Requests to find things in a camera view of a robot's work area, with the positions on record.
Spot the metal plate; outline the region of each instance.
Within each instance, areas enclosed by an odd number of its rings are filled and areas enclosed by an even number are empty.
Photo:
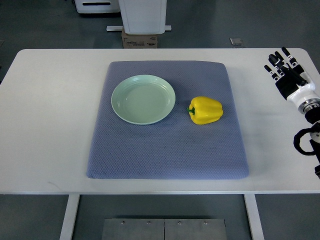
[[[165,240],[227,240],[224,219],[166,219]]]
[[[106,218],[102,240],[164,240],[163,219]]]
[[[227,240],[223,219],[106,218],[102,240]]]

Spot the plate rim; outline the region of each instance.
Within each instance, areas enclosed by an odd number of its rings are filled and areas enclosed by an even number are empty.
[[[150,78],[153,78],[153,79],[164,81],[167,84],[167,87],[169,87],[173,92],[172,96],[170,94],[170,97],[171,97],[170,98],[170,102],[172,102],[172,106],[170,107],[171,108],[170,111],[168,111],[168,113],[165,116],[163,116],[162,118],[157,119],[157,120],[152,121],[152,122],[134,122],[134,121],[127,120],[127,119],[125,119],[124,117],[122,117],[122,116],[120,116],[118,114],[118,112],[115,110],[115,107],[114,107],[114,104],[113,104],[113,99],[114,99],[114,96],[115,96],[115,92],[116,92],[117,88],[120,85],[124,84],[124,82],[127,82],[127,81],[129,81],[129,80],[131,80],[133,78],[141,78],[141,77],[144,77],[144,78],[145,77],[150,77]],[[163,79],[162,77],[151,75],[151,74],[139,74],[139,75],[130,76],[130,77],[122,80],[120,83],[118,83],[117,86],[113,89],[112,94],[111,94],[111,106],[112,106],[112,109],[113,109],[114,113],[119,118],[121,118],[122,120],[126,121],[127,123],[134,124],[134,125],[150,125],[150,124],[154,124],[154,123],[157,123],[157,122],[163,120],[165,117],[167,117],[172,112],[173,108],[175,107],[175,104],[176,104],[176,92],[175,92],[174,88],[172,87],[172,85],[168,81]]]

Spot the table leg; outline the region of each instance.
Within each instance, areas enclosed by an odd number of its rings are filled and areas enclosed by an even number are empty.
[[[244,194],[246,212],[249,219],[252,240],[264,240],[264,233],[261,226],[256,196],[254,194]]]
[[[79,194],[70,194],[66,205],[60,240],[71,240],[77,216]]]

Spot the white table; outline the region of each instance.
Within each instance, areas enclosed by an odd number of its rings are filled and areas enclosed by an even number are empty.
[[[70,194],[73,203],[79,194],[245,194],[248,204],[255,203],[252,194],[320,193],[320,180],[314,174],[319,165],[316,157],[303,156],[293,146],[294,135],[310,124],[283,99],[264,70],[269,54],[275,51],[280,49],[20,51],[0,85],[0,193]],[[319,95],[320,75],[308,53],[299,48],[289,51],[308,71]],[[226,66],[248,177],[148,180],[86,176],[108,65],[143,60],[198,60]],[[307,137],[302,146],[311,150]]]

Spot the green plate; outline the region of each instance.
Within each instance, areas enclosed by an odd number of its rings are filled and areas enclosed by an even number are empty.
[[[164,79],[153,75],[127,78],[111,96],[114,112],[131,124],[148,125],[164,119],[174,108],[176,94]]]

